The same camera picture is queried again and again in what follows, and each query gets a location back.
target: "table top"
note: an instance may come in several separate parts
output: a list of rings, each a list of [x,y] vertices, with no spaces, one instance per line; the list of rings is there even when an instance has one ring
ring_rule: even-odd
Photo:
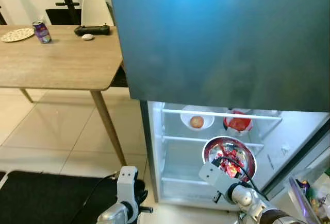
[[[0,26],[5,33],[29,26]],[[118,33],[84,41],[77,26],[48,26],[52,42],[42,44],[34,35],[6,43],[0,41],[0,87],[31,89],[106,90],[120,64]]]

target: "cable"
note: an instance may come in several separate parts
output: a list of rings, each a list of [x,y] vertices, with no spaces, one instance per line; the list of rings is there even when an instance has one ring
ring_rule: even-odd
[[[85,205],[87,204],[87,202],[89,201],[89,199],[91,198],[91,196],[93,195],[94,191],[96,190],[96,188],[99,186],[99,184],[101,184],[104,180],[114,177],[118,172],[115,171],[113,174],[105,176],[104,178],[101,178],[93,187],[93,189],[91,190],[91,192],[88,194],[86,200],[84,201],[84,203],[82,204],[82,206],[79,208],[79,210],[75,213],[75,215],[73,216],[70,224],[74,223],[74,221],[76,220],[78,214],[80,214],[80,212],[83,210],[83,208],[85,207]]]
[[[240,168],[242,169],[242,171],[245,173],[245,175],[248,177],[248,179],[250,180],[251,184],[253,185],[254,190],[255,190],[257,193],[261,194],[263,197],[265,197],[267,201],[269,201],[268,198],[267,198],[267,196],[266,196],[264,193],[262,193],[262,192],[258,189],[258,187],[255,185],[255,183],[253,182],[253,180],[252,180],[252,178],[250,177],[250,175],[246,172],[246,170],[245,170],[245,169],[244,169],[239,163],[237,163],[235,160],[233,160],[232,158],[225,157],[225,156],[218,157],[218,158],[216,158],[216,159],[214,159],[214,160],[212,161],[212,164],[215,165],[215,166],[217,166],[217,167],[219,167],[220,164],[221,164],[221,160],[222,160],[222,159],[229,160],[230,162],[234,163],[236,166],[240,167]]]

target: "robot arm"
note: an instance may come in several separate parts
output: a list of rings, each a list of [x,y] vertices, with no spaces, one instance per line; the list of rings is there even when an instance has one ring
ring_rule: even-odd
[[[141,212],[153,212],[153,208],[140,206],[148,191],[141,191],[135,195],[134,183],[137,176],[136,167],[122,167],[117,180],[117,202],[98,217],[97,224],[135,223]]]
[[[232,204],[237,204],[241,211],[249,215],[258,224],[304,224],[287,213],[279,210],[247,183],[230,178],[226,173],[210,162],[206,162],[199,176],[218,190],[214,202],[221,195]]]

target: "white bowl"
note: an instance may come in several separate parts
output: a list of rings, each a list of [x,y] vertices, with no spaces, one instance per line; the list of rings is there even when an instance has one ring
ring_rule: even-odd
[[[196,111],[196,112],[212,112],[212,110],[208,107],[201,107],[201,106],[185,106],[183,111]],[[194,116],[201,116],[204,119],[203,126],[200,128],[194,128],[190,125],[190,120]],[[190,114],[190,113],[181,113],[180,118],[182,123],[185,124],[189,129],[194,131],[201,131],[209,128],[211,125],[213,125],[215,121],[215,117],[212,115],[199,115],[199,114]]]

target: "dark teal refrigerator door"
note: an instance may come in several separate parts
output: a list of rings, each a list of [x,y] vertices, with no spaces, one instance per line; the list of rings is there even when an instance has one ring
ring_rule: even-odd
[[[132,98],[329,110],[329,0],[112,0]]]

